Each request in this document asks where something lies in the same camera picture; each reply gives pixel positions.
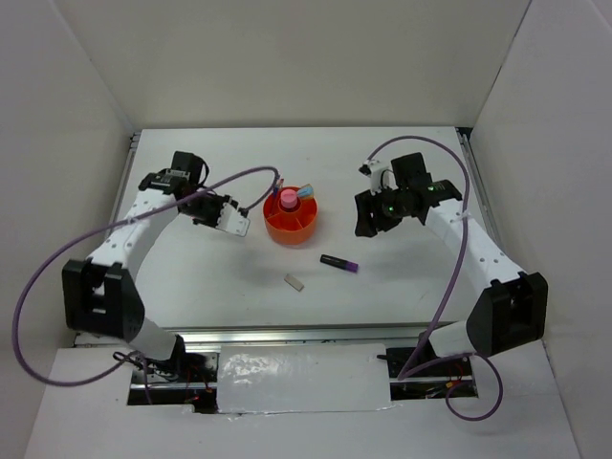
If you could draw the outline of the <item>blue clear highlighter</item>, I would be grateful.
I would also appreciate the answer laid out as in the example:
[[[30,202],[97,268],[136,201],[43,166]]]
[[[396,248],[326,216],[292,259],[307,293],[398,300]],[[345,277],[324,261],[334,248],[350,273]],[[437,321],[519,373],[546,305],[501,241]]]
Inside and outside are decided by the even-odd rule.
[[[296,196],[300,200],[313,199],[314,198],[314,189],[312,189],[312,191],[311,190],[305,190],[305,191],[298,190],[297,193],[296,193]]]

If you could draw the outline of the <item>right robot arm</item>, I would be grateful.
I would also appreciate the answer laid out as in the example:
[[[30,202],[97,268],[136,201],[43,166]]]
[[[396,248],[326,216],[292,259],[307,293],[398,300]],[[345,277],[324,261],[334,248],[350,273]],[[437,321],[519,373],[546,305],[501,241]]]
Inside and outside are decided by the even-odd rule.
[[[467,319],[439,326],[426,338],[417,353],[422,371],[437,375],[451,355],[491,357],[543,337],[546,280],[540,273],[526,273],[502,252],[470,216],[468,196],[449,180],[433,180],[422,154],[402,156],[389,166],[368,160],[360,172],[370,187],[355,197],[355,234],[374,237],[405,218],[416,218],[457,258],[478,295]]]

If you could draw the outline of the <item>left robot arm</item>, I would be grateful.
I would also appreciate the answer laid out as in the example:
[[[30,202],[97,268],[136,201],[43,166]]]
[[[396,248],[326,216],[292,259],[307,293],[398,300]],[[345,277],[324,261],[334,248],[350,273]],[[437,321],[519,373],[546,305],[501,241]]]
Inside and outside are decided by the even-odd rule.
[[[245,235],[249,223],[229,195],[197,196],[209,173],[205,161],[182,151],[170,167],[141,181],[126,224],[115,229],[86,260],[70,260],[62,269],[69,329],[121,340],[154,361],[156,372],[176,382],[188,370],[184,341],[145,315],[135,278],[164,229],[180,214],[194,224]]]

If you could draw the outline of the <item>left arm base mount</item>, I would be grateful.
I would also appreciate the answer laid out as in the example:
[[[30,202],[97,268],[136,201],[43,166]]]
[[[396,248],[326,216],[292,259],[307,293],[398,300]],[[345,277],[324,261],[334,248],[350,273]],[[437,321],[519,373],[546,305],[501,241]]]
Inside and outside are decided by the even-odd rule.
[[[219,353],[187,352],[182,338],[168,361],[116,351],[113,359],[133,367],[127,404],[185,405],[194,412],[215,414]]]

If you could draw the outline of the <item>blue pen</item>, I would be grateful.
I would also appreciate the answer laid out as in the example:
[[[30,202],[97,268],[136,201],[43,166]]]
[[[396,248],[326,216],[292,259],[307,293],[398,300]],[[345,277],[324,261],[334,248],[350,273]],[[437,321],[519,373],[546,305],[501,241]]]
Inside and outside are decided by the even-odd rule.
[[[278,177],[278,178],[275,180],[274,185],[273,185],[273,193],[272,193],[272,196],[273,196],[273,197],[275,197],[275,196],[277,195],[278,190],[279,190],[280,188],[282,188],[282,178],[281,178],[281,177]]]

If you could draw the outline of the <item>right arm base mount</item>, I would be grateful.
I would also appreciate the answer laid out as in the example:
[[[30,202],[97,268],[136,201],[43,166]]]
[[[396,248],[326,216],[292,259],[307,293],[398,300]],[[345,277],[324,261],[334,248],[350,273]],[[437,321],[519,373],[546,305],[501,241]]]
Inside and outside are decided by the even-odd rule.
[[[387,347],[377,356],[378,360],[386,363],[392,401],[444,399],[449,391],[451,398],[477,396],[472,367],[467,358],[437,363],[400,381],[401,370],[414,350],[414,347]]]

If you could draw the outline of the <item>red pen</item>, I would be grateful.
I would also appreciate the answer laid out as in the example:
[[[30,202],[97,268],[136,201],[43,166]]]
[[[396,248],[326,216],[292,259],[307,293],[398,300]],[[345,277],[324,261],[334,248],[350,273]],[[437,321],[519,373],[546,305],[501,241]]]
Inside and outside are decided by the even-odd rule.
[[[268,217],[272,217],[274,214],[274,209],[279,197],[280,192],[282,191],[282,188],[284,186],[284,179],[283,178],[279,178],[273,188],[273,192],[272,192],[272,200],[271,200],[271,206],[269,209],[269,212],[267,214]]]

